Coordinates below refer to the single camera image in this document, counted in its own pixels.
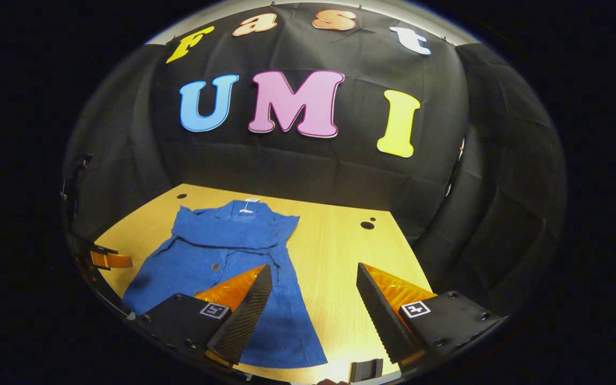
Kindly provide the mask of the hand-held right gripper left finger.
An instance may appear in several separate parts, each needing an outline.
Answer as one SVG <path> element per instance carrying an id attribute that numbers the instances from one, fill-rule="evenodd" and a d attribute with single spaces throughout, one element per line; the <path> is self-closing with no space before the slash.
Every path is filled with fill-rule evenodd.
<path id="1" fill-rule="evenodd" d="M 195 297 L 176 293 L 135 317 L 134 324 L 182 360 L 232 368 L 240 362 L 271 292 L 271 266 L 261 265 Z"/>

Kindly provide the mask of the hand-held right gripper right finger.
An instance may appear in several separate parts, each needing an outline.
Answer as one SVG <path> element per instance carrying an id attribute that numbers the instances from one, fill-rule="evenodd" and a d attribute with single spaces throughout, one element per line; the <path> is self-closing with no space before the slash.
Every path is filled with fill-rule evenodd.
<path id="1" fill-rule="evenodd" d="M 364 263 L 356 286 L 389 360 L 403 372 L 459 358 L 505 322 L 458 291 L 434 294 Z"/>

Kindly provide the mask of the blue jacket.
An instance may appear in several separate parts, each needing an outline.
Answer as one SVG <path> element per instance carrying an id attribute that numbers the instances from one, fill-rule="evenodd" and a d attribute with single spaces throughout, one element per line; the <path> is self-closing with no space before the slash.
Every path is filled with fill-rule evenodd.
<path id="1" fill-rule="evenodd" d="M 169 297 L 203 292 L 268 265 L 272 292 L 241 355 L 241 363 L 303 368 L 328 362 L 306 310 L 287 243 L 300 219 L 263 202 L 231 201 L 218 208 L 181 207 L 171 237 L 142 264 L 123 295 L 137 316 Z"/>

